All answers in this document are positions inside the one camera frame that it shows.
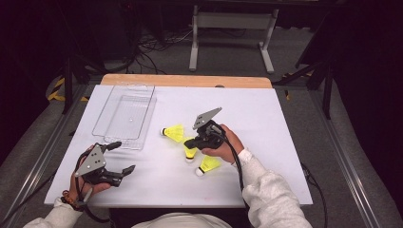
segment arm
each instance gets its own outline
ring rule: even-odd
[[[65,198],[71,199],[73,202],[78,201],[78,193],[75,184],[75,176],[73,172],[70,178],[70,188]],[[79,178],[80,189],[83,189],[82,195],[92,188],[91,196],[110,188],[108,183],[99,183],[96,185],[84,182],[83,178]],[[54,202],[53,209],[45,218],[37,218],[26,224],[24,228],[70,228],[77,222],[77,219],[83,214],[81,208],[76,208],[74,205],[62,202],[61,198],[57,198]]]
[[[248,217],[254,227],[311,227],[299,208],[297,197],[286,180],[266,170],[251,152],[244,148],[238,136],[222,125],[228,141],[239,155],[245,185],[242,196],[250,206]],[[205,148],[203,154],[218,156],[233,166],[230,147],[224,143],[218,149]]]
[[[37,218],[24,228],[69,228],[73,227],[77,219],[83,214],[72,209],[67,203],[62,203],[60,198],[54,202],[54,207],[45,218]]]

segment gray floor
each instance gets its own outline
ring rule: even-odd
[[[154,61],[158,69],[168,74],[186,75],[234,75],[234,76],[264,76],[277,81],[287,72],[295,72],[294,65],[303,49],[306,47],[312,33],[308,29],[276,28],[269,46],[269,53],[276,73],[268,75],[263,66],[257,43],[263,33],[247,30],[243,36],[236,38],[222,31],[207,30],[202,33],[199,51],[198,69],[188,71],[191,43],[184,39],[180,43],[164,51],[152,51],[148,56]],[[152,67],[149,60],[139,59],[141,63]],[[146,69],[134,64],[129,69],[134,73],[155,73],[153,69]],[[94,77],[86,87],[86,95],[90,95],[94,84],[99,77]],[[305,163],[320,185],[327,203],[329,218],[328,227],[371,227],[366,224],[361,211],[352,194],[343,169],[337,160],[335,144],[326,130],[322,113],[317,111],[313,96],[320,96],[319,91],[308,91],[303,82],[294,86],[276,87],[285,119],[297,149],[300,160]],[[289,90],[290,99],[287,100],[284,89]],[[35,121],[20,142],[15,146],[8,159],[0,167],[0,218],[2,218],[18,196],[25,179],[38,157],[47,145],[52,131],[58,124],[63,110],[63,103],[51,101],[49,107]],[[42,175],[44,180],[55,170],[71,140],[68,134],[77,127],[81,115],[86,108],[86,102],[77,104],[67,120],[66,127],[51,151],[52,157],[46,165]],[[348,115],[340,101],[336,85],[332,94],[331,117],[328,122],[336,130],[339,145],[350,158],[353,168],[365,189],[367,201],[374,211],[378,224],[382,227],[403,227],[394,202],[387,189],[372,169],[365,153],[360,147],[350,124]],[[323,227],[324,211],[320,194],[312,185],[310,191],[314,204],[302,209],[306,218],[314,227]],[[46,185],[29,203],[15,222],[15,227],[22,227],[25,223],[38,217],[45,217],[50,206],[43,204],[49,185]],[[94,209],[100,217],[107,217],[107,210]],[[76,227],[108,227],[83,215]]]

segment clear plastic container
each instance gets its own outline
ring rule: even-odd
[[[153,85],[119,83],[111,90],[92,130],[106,143],[122,142],[121,148],[143,149],[157,99]]]

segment metal stand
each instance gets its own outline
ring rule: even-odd
[[[286,78],[282,78],[280,81],[272,82],[273,86],[285,86],[288,83],[294,81],[295,79],[314,71],[310,80],[307,82],[306,86],[309,90],[316,90],[320,84],[325,80],[325,87],[323,91],[323,103],[322,109],[328,120],[330,120],[330,98],[332,93],[332,82],[333,82],[333,70],[330,64],[325,64],[324,62],[317,62],[309,65]]]
[[[79,55],[67,57],[64,64],[65,76],[65,93],[66,101],[63,114],[66,114],[73,103],[73,75],[77,79],[78,84],[88,84],[89,75],[86,66],[96,69],[102,74],[107,74],[109,71],[104,67],[98,66],[87,58]]]
[[[278,9],[272,14],[219,13],[199,12],[198,6],[193,8],[193,43],[190,53],[189,70],[196,71],[198,62],[199,40],[198,28],[224,29],[265,29],[266,37],[259,43],[261,57],[269,74],[274,73],[272,61],[267,48],[273,34],[278,17]]]

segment person's right hand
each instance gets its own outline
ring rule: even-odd
[[[237,154],[239,154],[240,151],[242,151],[244,148],[242,142],[240,141],[238,136],[231,129],[229,129],[226,125],[221,124],[221,127],[222,127],[222,129],[224,129],[225,135],[228,138],[228,141],[232,144],[232,146],[234,147]],[[223,143],[217,149],[204,148],[201,152],[208,156],[221,157],[226,162],[230,162],[230,163],[235,162],[234,156],[232,155],[232,152],[231,152],[231,148],[229,147],[229,145],[226,142]]]

